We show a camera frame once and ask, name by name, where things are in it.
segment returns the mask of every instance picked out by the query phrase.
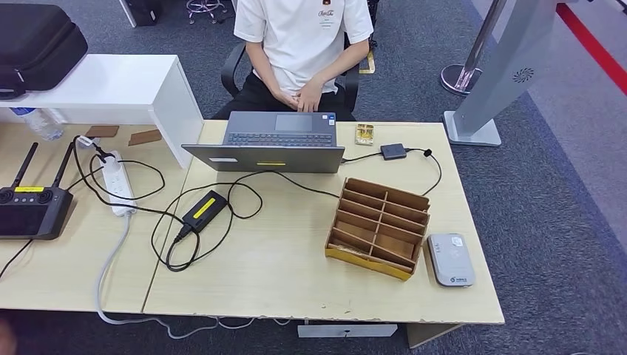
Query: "small yellow box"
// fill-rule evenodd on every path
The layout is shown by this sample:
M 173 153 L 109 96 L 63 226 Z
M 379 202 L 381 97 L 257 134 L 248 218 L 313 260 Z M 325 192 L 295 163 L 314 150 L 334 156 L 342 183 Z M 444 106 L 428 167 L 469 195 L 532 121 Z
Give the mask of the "small yellow box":
M 355 128 L 355 144 L 372 146 L 374 144 L 374 126 L 372 124 L 358 124 Z

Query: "portable hard drive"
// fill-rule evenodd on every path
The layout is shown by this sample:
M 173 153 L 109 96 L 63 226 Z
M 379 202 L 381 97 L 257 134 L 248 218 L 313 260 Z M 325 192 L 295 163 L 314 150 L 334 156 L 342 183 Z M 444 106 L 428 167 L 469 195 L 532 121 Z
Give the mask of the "portable hard drive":
M 458 287 L 475 283 L 475 271 L 461 234 L 431 234 L 427 240 L 438 283 Z

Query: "cork coaster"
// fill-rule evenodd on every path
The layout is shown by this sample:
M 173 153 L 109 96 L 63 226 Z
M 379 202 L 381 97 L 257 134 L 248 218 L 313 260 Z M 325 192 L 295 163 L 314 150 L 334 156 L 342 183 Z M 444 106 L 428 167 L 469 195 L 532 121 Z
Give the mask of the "cork coaster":
M 133 133 L 131 135 L 131 140 L 129 141 L 129 146 L 137 146 L 138 144 L 144 144 L 144 143 L 150 143 L 150 142 L 156 142 L 156 141 L 161 141 L 161 132 L 159 132 L 159 129 Z
M 111 138 L 118 133 L 120 126 L 91 126 L 85 133 L 85 137 Z

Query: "controller screen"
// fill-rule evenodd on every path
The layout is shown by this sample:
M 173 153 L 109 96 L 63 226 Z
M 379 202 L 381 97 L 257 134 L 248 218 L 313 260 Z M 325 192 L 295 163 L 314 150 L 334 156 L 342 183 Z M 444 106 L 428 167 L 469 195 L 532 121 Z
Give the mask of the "controller screen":
M 35 235 L 48 206 L 0 206 L 0 235 Z

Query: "black pants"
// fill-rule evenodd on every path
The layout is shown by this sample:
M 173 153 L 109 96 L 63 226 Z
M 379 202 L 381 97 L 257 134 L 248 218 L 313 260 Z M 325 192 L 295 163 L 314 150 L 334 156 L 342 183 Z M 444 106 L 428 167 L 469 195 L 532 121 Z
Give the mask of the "black pants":
M 232 111 L 293 112 L 294 110 L 274 98 L 263 81 L 251 73 L 246 78 L 242 91 L 211 119 L 228 120 Z M 355 121 L 350 110 L 344 106 L 344 97 L 340 91 L 337 95 L 333 92 L 322 94 L 318 111 L 334 112 L 337 121 Z

